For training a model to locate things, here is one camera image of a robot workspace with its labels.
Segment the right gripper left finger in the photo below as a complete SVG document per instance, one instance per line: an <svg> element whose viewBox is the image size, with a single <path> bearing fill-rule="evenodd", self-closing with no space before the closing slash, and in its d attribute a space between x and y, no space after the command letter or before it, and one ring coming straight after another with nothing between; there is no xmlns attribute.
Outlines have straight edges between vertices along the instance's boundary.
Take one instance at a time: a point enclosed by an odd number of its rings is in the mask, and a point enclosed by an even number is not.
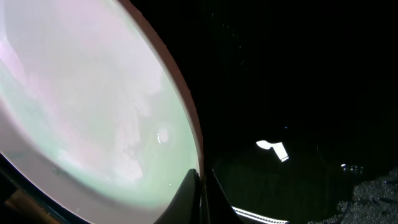
<svg viewBox="0 0 398 224"><path fill-rule="evenodd" d="M188 170L169 206L155 224L199 224L200 187L198 172Z"/></svg>

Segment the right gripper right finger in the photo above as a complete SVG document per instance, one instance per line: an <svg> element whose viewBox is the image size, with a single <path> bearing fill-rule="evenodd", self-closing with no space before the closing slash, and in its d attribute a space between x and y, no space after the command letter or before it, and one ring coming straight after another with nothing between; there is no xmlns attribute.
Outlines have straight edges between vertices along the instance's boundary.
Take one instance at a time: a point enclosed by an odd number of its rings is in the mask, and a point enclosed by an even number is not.
<svg viewBox="0 0 398 224"><path fill-rule="evenodd" d="M243 224L229 204L214 170L206 173L203 183L203 215L207 224Z"/></svg>

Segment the white plate with green smear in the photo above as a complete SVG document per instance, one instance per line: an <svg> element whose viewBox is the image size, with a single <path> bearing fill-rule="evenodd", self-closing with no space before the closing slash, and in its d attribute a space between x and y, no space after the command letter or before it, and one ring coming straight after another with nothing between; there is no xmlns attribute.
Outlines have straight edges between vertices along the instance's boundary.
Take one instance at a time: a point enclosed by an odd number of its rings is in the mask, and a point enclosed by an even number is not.
<svg viewBox="0 0 398 224"><path fill-rule="evenodd" d="M155 223L203 173L193 98L129 1L1 1L1 154L89 223Z"/></svg>

